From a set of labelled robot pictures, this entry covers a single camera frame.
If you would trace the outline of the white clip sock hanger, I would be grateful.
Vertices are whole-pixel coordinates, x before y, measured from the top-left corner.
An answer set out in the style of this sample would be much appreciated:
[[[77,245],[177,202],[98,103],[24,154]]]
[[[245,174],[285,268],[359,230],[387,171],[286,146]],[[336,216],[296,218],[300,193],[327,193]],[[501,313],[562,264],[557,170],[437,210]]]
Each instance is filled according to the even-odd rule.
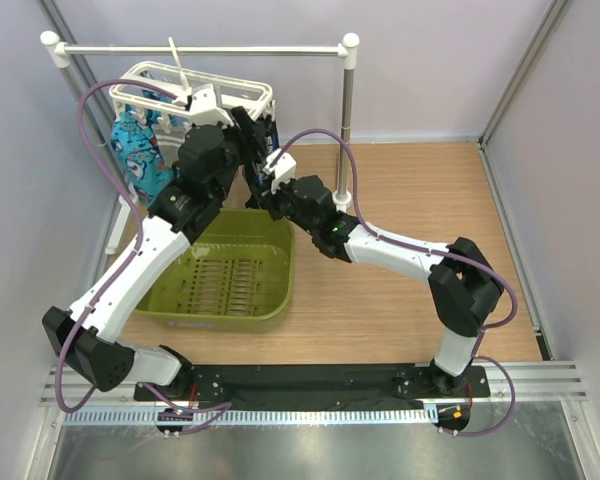
[[[173,101],[189,87],[195,88],[210,83],[219,91],[221,105],[230,116],[231,108],[242,106],[252,120],[264,120],[264,110],[274,100],[270,85],[186,69],[182,66],[178,53],[174,52],[172,56],[171,64],[143,61],[133,65],[122,75],[124,81],[139,81],[139,86],[117,84],[109,88],[108,94],[116,118],[127,109],[131,109],[142,123],[149,117],[152,128],[156,129],[158,134],[182,135],[192,127],[182,117],[182,111],[172,102],[145,98],[142,90],[161,93]]]

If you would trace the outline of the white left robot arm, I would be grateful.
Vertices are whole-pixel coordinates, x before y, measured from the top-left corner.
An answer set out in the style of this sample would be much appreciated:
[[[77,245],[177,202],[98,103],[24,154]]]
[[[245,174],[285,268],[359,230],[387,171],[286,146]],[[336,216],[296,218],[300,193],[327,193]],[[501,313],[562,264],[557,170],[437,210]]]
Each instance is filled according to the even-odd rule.
[[[185,357],[166,346],[123,343],[120,334],[156,280],[219,215],[237,170],[266,158],[269,119],[253,120],[242,107],[230,115],[231,126],[195,126],[186,133],[173,178],[132,243],[69,308],[52,307],[43,316],[58,356],[57,386],[63,367],[70,366],[102,392],[124,381],[150,384],[170,400],[190,392],[192,365]]]

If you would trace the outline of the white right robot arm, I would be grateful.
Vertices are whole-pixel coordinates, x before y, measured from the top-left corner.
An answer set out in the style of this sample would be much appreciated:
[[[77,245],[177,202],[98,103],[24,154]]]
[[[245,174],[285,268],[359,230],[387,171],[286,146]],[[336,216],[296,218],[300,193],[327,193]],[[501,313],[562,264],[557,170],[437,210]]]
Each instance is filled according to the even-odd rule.
[[[274,220],[294,223],[324,256],[374,265],[428,285],[444,332],[427,382],[443,396],[465,386],[482,328],[503,294],[473,241],[459,237],[449,245],[428,246],[364,224],[336,209],[316,175],[274,183],[271,171],[248,164],[244,177],[250,205],[267,210]]]

